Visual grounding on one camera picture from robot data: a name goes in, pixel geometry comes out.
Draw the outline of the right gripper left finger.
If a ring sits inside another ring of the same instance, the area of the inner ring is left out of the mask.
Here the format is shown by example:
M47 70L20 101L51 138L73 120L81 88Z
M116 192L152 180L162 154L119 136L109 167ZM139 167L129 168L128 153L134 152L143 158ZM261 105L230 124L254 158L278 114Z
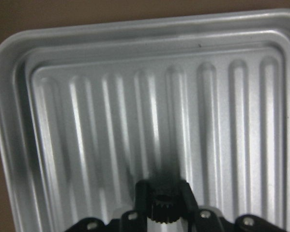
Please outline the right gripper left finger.
M144 220L147 220L151 207L151 191L148 180L140 180L136 183L134 209L141 213Z

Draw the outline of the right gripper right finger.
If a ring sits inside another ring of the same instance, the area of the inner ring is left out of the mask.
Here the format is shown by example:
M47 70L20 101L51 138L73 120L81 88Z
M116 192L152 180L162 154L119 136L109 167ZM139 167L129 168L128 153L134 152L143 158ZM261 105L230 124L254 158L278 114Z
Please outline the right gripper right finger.
M188 182L181 180L178 185L180 194L181 216L192 218L198 211L198 203Z

